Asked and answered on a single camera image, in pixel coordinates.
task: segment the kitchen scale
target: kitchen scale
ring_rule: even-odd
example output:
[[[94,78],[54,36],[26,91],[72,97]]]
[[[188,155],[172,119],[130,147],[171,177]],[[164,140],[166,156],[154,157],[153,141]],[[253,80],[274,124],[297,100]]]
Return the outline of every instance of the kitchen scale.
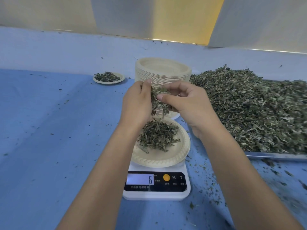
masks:
[[[127,200],[178,201],[190,191],[185,159],[165,168],[146,167],[131,161],[122,196]]]

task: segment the hand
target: hand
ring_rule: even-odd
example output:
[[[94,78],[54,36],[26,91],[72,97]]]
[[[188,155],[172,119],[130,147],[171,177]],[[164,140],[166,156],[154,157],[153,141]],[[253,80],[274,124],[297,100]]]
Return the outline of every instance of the hand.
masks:
[[[151,79],[137,81],[122,100],[120,124],[140,131],[151,116]]]
[[[206,91],[188,82],[176,81],[164,86],[171,94],[158,94],[157,99],[173,106],[200,138],[221,122],[215,114]]]

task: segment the orange button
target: orange button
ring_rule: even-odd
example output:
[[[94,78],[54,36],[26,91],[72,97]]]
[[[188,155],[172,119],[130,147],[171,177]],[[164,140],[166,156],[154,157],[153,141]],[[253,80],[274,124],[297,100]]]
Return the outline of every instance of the orange button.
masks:
[[[164,179],[164,181],[168,182],[171,179],[171,177],[168,174],[164,174],[163,179]]]

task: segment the stainless steel tray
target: stainless steel tray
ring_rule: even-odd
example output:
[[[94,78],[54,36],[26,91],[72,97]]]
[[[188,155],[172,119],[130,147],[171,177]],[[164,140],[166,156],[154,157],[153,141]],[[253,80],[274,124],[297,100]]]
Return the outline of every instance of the stainless steel tray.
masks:
[[[269,158],[280,161],[307,162],[307,154],[288,154],[288,153],[267,153],[267,152],[245,152],[250,159]]]

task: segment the handful of dried herbs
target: handful of dried herbs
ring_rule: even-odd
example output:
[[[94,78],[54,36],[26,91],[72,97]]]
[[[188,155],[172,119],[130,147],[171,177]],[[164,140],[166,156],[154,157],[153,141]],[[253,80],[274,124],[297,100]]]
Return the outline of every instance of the handful of dried herbs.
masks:
[[[157,95],[159,93],[169,93],[169,92],[167,92],[166,88],[162,88],[162,87],[153,88],[153,87],[151,87],[151,104],[152,104],[151,115],[156,115],[156,109],[160,108],[160,109],[163,110],[163,116],[165,116],[166,114],[169,113],[171,106],[157,100]]]
[[[268,81],[227,65],[192,75],[244,151],[307,153],[307,84]]]
[[[95,79],[102,82],[112,82],[112,81],[118,81],[120,80],[119,77],[116,77],[114,73],[111,72],[105,72],[105,73],[96,73]]]
[[[143,148],[149,147],[167,152],[167,146],[180,141],[180,139],[174,139],[177,131],[177,126],[164,123],[160,119],[156,120],[154,118],[143,127],[138,137],[138,142]]]

